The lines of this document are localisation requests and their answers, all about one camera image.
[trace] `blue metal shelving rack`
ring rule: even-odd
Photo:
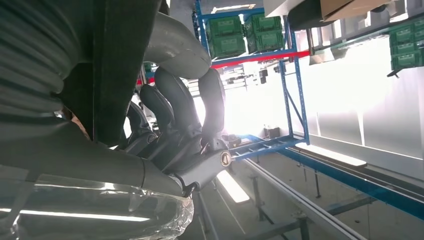
[[[203,47],[209,52],[208,41],[207,41],[207,36],[205,31],[205,24],[206,24],[205,21],[209,19],[215,19],[215,18],[233,17],[233,16],[238,16],[240,14],[243,14],[246,18],[246,15],[249,16],[253,14],[261,14],[261,13],[264,13],[264,11],[265,10],[263,8],[253,8],[253,9],[246,9],[246,10],[239,10],[239,11],[202,14],[200,0],[196,0],[195,11],[193,12],[193,15],[192,15],[194,32],[195,32],[195,35],[200,38],[199,40],[201,44],[203,45]],[[297,52],[296,35],[294,31],[290,30],[286,17],[283,17],[283,25],[284,25],[284,39],[287,43],[286,49],[280,49],[280,50],[276,50],[272,52],[253,53],[253,54],[244,55],[244,56],[237,56],[237,57],[212,61],[213,68],[231,66],[231,65],[235,65],[235,64],[239,64],[243,62],[261,61],[264,59],[282,59],[286,57],[291,57],[294,62],[295,74],[297,79],[297,87],[298,87],[298,96],[300,99],[300,111],[295,105],[292,95],[290,95],[287,89],[285,62],[283,60],[279,61],[279,70],[281,74],[289,134],[286,136],[259,141],[249,145],[233,148],[230,150],[230,152],[232,154],[232,157],[235,160],[242,160],[246,158],[251,158],[253,156],[258,156],[258,155],[262,155],[262,154],[266,154],[270,152],[276,152],[279,150],[283,150],[287,147],[292,147],[298,143],[309,144],[308,123],[307,123],[307,116],[306,116],[306,110],[305,110],[305,101],[303,96],[302,78],[301,78],[300,67],[299,67],[299,57],[309,55],[309,52],[307,51]],[[302,123],[303,133],[304,133],[303,135],[297,135],[293,132],[291,108],[294,108],[294,111],[297,117]]]

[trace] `blue shelf frame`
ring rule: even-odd
[[[251,140],[254,144],[264,141],[262,138],[253,135],[244,135],[241,137]],[[390,187],[380,185],[373,182],[372,179],[355,176],[290,149],[285,148],[276,152],[424,221],[424,202],[419,199],[402,194]]]
[[[195,11],[192,14],[192,21],[194,32],[196,36],[200,37],[200,43],[202,46],[209,52],[208,41],[206,36],[205,24],[209,19],[216,18],[225,18],[225,17],[233,17],[243,14],[246,19],[248,16],[253,14],[262,14],[265,10],[263,8],[253,8],[246,10],[238,10],[238,11],[228,11],[228,12],[220,12],[213,14],[202,14],[201,2],[200,0],[196,0],[195,2]],[[221,66],[229,63],[240,62],[244,60],[256,60],[258,58],[267,58],[267,57],[276,57],[276,58],[284,58],[290,55],[292,61],[294,62],[296,80],[297,80],[297,88],[298,88],[298,96],[300,101],[300,111],[298,107],[295,105],[293,101],[292,95],[290,95],[287,84],[286,84],[286,68],[284,60],[280,60],[279,71],[281,75],[282,87],[283,87],[283,95],[284,95],[284,104],[287,115],[287,124],[289,129],[289,134],[286,136],[264,140],[260,142],[256,142],[253,144],[237,147],[231,149],[232,157],[235,160],[242,160],[246,158],[251,158],[254,156],[267,154],[270,152],[276,152],[279,150],[283,150],[288,147],[292,147],[298,143],[307,143],[309,144],[309,131],[308,131],[308,121],[306,116],[305,109],[305,100],[303,95],[303,87],[302,87],[302,78],[299,66],[299,57],[296,55],[297,45],[296,45],[296,35],[294,31],[291,31],[287,18],[283,16],[284,23],[284,39],[286,40],[287,48],[280,49],[273,52],[264,52],[264,53],[253,53],[244,56],[232,57],[227,59],[215,60],[212,62],[212,66]],[[299,121],[302,124],[304,135],[299,136],[294,134],[293,131],[293,123],[291,117],[291,109],[294,109]]]

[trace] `green plastic crate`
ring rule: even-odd
[[[243,25],[239,16],[210,19],[206,24],[208,39],[243,34]]]
[[[146,73],[150,73],[152,71],[152,63],[145,61],[144,63],[144,70]]]
[[[419,45],[417,42],[409,42],[404,43],[396,46],[390,46],[391,54],[397,55],[397,54],[407,54],[414,51],[417,51],[419,48]]]
[[[247,36],[247,49],[250,54],[262,51],[272,51],[284,47],[281,30],[255,32]]]
[[[424,18],[418,19],[413,23],[413,27],[416,31],[424,29]]]
[[[243,35],[213,37],[209,41],[209,52],[212,59],[244,54],[246,47]]]
[[[247,36],[252,33],[283,29],[283,26],[281,25],[281,18],[279,16],[265,17],[263,13],[249,16],[244,22],[244,27],[246,29]]]
[[[389,32],[390,45],[397,46],[414,42],[414,25],[399,27]]]
[[[423,50],[417,50],[404,54],[397,54],[391,57],[391,69],[400,70],[423,66]]]
[[[414,33],[414,41],[424,40],[424,28]]]

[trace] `protective plastic cover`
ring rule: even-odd
[[[190,198],[134,186],[5,166],[0,178],[0,239],[174,240],[194,214]]]

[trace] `cardboard box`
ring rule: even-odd
[[[320,0],[324,22],[365,14],[390,0]]]

